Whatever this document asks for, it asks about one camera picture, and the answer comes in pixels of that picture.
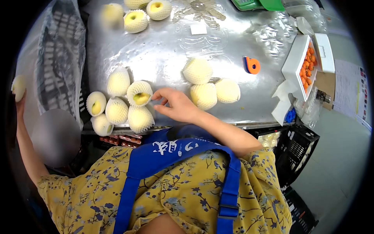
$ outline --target apron buckle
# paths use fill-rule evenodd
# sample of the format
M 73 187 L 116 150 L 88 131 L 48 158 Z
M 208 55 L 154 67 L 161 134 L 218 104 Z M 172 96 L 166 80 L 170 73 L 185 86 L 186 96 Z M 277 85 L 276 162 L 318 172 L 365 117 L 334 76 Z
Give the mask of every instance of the apron buckle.
M 221 219 L 232 219 L 235 220 L 239 215 L 239 207 L 238 206 L 230 206 L 230 205 L 222 205 L 220 204 L 218 207 L 218 214 L 217 217 Z

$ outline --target white tissue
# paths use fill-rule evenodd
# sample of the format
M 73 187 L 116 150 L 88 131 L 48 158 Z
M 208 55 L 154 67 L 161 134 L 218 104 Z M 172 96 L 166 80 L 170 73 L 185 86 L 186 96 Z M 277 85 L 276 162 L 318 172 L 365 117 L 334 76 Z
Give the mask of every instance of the white tissue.
M 278 86 L 272 96 L 272 98 L 275 96 L 279 98 L 279 102 L 273 110 L 272 115 L 281 126 L 283 126 L 284 117 L 286 116 L 288 109 L 291 107 L 288 94 L 293 93 L 296 90 L 297 87 L 290 80 L 285 80 Z

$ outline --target blue apron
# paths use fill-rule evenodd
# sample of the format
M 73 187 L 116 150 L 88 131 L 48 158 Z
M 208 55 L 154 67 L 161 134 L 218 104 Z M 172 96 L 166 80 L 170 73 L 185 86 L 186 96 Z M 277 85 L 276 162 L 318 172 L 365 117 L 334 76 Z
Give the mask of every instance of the blue apron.
M 228 147 L 218 144 L 208 132 L 195 125 L 161 130 L 153 133 L 144 143 L 131 152 L 113 233 L 123 234 L 131 228 L 129 221 L 140 180 L 196 154 L 219 149 L 230 157 L 230 163 L 226 168 L 224 185 L 218 203 L 216 233 L 232 234 L 233 223 L 239 212 L 237 196 L 240 178 L 240 160 L 235 157 L 234 153 Z

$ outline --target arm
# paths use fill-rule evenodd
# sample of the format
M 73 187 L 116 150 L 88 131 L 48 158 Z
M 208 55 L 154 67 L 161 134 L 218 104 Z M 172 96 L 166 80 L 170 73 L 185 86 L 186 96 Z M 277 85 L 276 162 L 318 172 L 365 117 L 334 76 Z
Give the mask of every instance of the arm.
M 262 149 L 261 143 L 248 132 L 227 124 L 218 118 L 197 108 L 182 92 L 171 88 L 157 90 L 152 99 L 161 100 L 154 109 L 176 121 L 195 124 L 205 129 L 222 144 L 229 147 L 237 157 Z
M 33 143 L 27 133 L 25 122 L 23 119 L 24 107 L 26 100 L 26 92 L 23 98 L 16 103 L 17 107 L 17 141 L 19 151 L 21 152 L 22 161 L 25 165 L 28 176 L 33 183 L 37 185 L 42 176 L 49 175 L 44 163 L 35 153 Z

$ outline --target white box lid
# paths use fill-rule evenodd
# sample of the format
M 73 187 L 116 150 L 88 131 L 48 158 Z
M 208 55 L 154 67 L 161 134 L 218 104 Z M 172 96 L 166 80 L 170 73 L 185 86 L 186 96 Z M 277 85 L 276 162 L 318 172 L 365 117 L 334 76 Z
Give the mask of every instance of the white box lid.
M 315 33 L 313 43 L 320 61 L 318 67 L 322 72 L 335 73 L 334 57 L 328 36 L 323 33 Z

